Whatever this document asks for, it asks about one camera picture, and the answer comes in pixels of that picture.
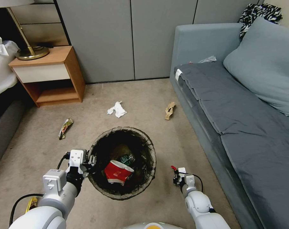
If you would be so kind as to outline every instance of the lamp shade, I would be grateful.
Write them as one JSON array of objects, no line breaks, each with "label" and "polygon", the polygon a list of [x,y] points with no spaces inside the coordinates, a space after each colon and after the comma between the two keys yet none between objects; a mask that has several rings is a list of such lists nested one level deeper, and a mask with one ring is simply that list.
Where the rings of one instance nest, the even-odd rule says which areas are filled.
[{"label": "lamp shade", "polygon": [[32,3],[34,3],[33,0],[0,0],[0,8],[28,5]]}]

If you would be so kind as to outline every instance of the wooden nightstand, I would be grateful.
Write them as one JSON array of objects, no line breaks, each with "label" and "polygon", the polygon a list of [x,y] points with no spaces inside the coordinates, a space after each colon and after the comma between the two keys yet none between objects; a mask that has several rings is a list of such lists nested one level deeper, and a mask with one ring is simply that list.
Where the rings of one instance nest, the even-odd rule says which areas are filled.
[{"label": "wooden nightstand", "polygon": [[85,82],[72,46],[54,47],[35,60],[13,60],[9,66],[37,107],[82,102]]}]

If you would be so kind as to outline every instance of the sofa cushion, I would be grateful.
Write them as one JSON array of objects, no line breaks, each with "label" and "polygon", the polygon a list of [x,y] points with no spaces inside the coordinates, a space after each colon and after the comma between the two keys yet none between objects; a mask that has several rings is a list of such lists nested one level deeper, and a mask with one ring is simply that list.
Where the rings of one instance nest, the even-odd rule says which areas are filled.
[{"label": "sofa cushion", "polygon": [[223,64],[256,96],[289,115],[289,29],[257,18]]},{"label": "sofa cushion", "polygon": [[264,228],[289,229],[289,117],[238,83],[221,62],[177,68],[188,100],[192,94],[220,134]]}]

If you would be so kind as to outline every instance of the red paper cup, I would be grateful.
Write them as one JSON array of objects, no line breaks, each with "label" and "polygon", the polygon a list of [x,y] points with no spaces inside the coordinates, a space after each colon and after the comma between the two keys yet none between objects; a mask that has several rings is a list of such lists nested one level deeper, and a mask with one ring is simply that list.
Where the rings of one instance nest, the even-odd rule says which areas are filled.
[{"label": "red paper cup", "polygon": [[109,183],[120,183],[124,185],[126,179],[134,170],[119,161],[111,160],[104,169],[104,172]]}]

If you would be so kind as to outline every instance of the black trash bag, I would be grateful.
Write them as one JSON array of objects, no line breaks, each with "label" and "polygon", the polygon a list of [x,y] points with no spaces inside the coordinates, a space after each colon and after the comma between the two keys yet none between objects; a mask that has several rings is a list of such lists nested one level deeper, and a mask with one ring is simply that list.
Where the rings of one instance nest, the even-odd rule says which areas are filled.
[{"label": "black trash bag", "polygon": [[[114,158],[131,153],[135,161],[130,167],[134,173],[124,186],[109,183],[104,169]],[[92,155],[96,156],[96,173],[88,178],[103,195],[125,200],[142,193],[155,178],[156,155],[152,141],[143,131],[131,127],[117,127],[102,133],[92,145]]]}]

